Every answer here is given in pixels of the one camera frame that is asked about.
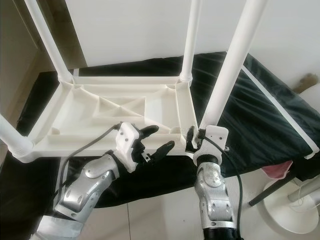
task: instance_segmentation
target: white round base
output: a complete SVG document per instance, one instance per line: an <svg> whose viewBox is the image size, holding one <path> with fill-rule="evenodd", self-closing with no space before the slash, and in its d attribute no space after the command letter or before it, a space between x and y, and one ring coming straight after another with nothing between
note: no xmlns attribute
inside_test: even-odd
<svg viewBox="0 0 320 240"><path fill-rule="evenodd" d="M264 189L274 182L269 182ZM296 234L307 234L318 225L318 209L309 195L305 196L303 201L289 201L288 195L297 189L299 189L297 185L288 182L266 197L263 203L271 218L282 228Z"/></svg>

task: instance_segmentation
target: black fabric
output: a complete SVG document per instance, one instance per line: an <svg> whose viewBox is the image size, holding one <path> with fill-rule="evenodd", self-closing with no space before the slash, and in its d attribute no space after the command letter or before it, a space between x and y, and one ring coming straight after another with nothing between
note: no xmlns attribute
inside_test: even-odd
<svg viewBox="0 0 320 240"><path fill-rule="evenodd" d="M194 57L190 91L198 123L202 119L225 56L225 52L218 52ZM182 59L170 57L87 67L80 69L79 74L177 76ZM245 66L320 146L319 114L251 56L246 58ZM17 124L20 133L28 135L58 84L56 72L43 72L39 75ZM238 77L218 125L229 130L228 153L235 158L240 173L288 160L299 164L301 178L310 178L320 170L319 155L309 160L303 158L311 153L309 146L243 72ZM68 180L76 179L82 166L97 157L72 158ZM23 164L10 153L7 154L0 173L1 239L27 239L35 230L39 218L50 212L58 163L58 157L51 157ZM223 160L221 169L225 177L235 175L227 159ZM196 166L189 157L167 156L154 165L147 165L139 171L121 176L103 193L96 207L116 206L171 193L193 186L195 179Z"/></svg>
<svg viewBox="0 0 320 240"><path fill-rule="evenodd" d="M28 135L59 82L55 72L40 73L16 129ZM0 172L0 239L27 240L53 206L59 158L42 157L25 164L7 153Z"/></svg>

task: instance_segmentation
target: white plastic pipe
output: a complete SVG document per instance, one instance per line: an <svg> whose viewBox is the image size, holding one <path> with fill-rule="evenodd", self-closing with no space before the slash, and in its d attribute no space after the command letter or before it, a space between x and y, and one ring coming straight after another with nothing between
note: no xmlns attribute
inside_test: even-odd
<svg viewBox="0 0 320 240"><path fill-rule="evenodd" d="M304 184L301 189L298 189L288 195L288 199L294 203L295 201L298 201L298 199L302 199L318 189L320 189L320 175L315 177L312 181Z"/></svg>
<svg viewBox="0 0 320 240"><path fill-rule="evenodd" d="M202 0L192 0L190 7L188 30L186 33L182 70L180 80L184 82L192 81L192 64L194 61L198 26L200 22Z"/></svg>
<svg viewBox="0 0 320 240"><path fill-rule="evenodd" d="M8 146L12 155L23 163L33 159L26 157L34 146L32 141L22 136L2 115L0 115L0 139Z"/></svg>
<svg viewBox="0 0 320 240"><path fill-rule="evenodd" d="M52 37L50 30L47 26L44 16L38 6L37 0L24 0L25 4L30 12L30 15L34 21L34 24L41 36L43 44L51 58L51 61L58 73L58 77L61 81L71 82L72 74L68 71L64 60L57 48L57 45Z"/></svg>
<svg viewBox="0 0 320 240"><path fill-rule="evenodd" d="M267 0L247 0L216 80L200 128L217 125L249 52Z"/></svg>

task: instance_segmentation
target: black cable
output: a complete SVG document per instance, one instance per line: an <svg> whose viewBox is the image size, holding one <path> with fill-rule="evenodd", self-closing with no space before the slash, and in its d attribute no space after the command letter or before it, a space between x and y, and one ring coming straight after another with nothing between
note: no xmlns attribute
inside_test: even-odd
<svg viewBox="0 0 320 240"><path fill-rule="evenodd" d="M68 182L69 182L69 181L65 180L65 181L63 182L63 184L62 184L62 187L64 187L65 185L67 185ZM54 192L54 194L53 194L52 197L55 198L58 193L59 193L59 188Z"/></svg>
<svg viewBox="0 0 320 240"><path fill-rule="evenodd" d="M237 233L238 233L238 238L241 239L241 234L240 234L240 218L241 218L241 209L242 209L242 199L243 199L243 186L242 186L242 181L241 181L241 177L240 174L238 172L238 169L234 163L234 161L228 156L228 154L225 153L225 151L218 146L218 144L216 144L214 141L212 141L211 139L207 138L206 136L204 137L205 140L207 140L209 143L211 143L213 146L215 146L232 164L235 173L236 173L236 177L238 178L238 182L239 182L239 206L238 206L238 215L237 215L237 219L236 219L236 228L237 228Z"/></svg>
<svg viewBox="0 0 320 240"><path fill-rule="evenodd" d="M82 152L83 150L87 149L88 147L92 146L93 144L97 143L98 141L103 139L105 136L107 136L112 130L119 129L119 127L120 127L120 124L113 125L107 131L105 131L102 135L98 136L96 139L94 139L93 141L89 142L87 145L85 145L85 146L79 148L78 150L74 151L73 153L71 153L65 159L65 161L64 161L64 163L62 165L61 172L60 172L60 177L59 177L58 200L60 200L61 194L62 194L62 188L66 184L66 182L63 182L63 180L64 180L64 172L66 170L66 166L67 166L67 163L69 162L70 158L72 158L73 156L75 156L78 153Z"/></svg>

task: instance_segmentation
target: robotic hand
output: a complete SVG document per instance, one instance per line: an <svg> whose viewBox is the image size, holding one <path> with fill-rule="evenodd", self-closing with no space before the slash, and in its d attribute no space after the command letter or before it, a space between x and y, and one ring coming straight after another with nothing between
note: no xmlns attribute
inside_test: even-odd
<svg viewBox="0 0 320 240"><path fill-rule="evenodd" d="M145 153L142 139L158 131L156 125L137 129L133 124L118 125L116 151L107 151L102 157L87 163L80 176L65 191L55 210L62 217L43 216L30 240L75 240L80 234L102 192L126 172L164 158L175 146L169 141L150 155Z"/></svg>
<svg viewBox="0 0 320 240"><path fill-rule="evenodd" d="M220 169L221 150L228 150L225 147L228 133L224 127L209 125L206 129L200 129L195 138L194 127L191 127L187 134L186 152L194 153L193 161L197 165L194 188L199 197L205 240L243 239L235 224L225 180ZM193 147L193 139L198 144L197 149Z"/></svg>

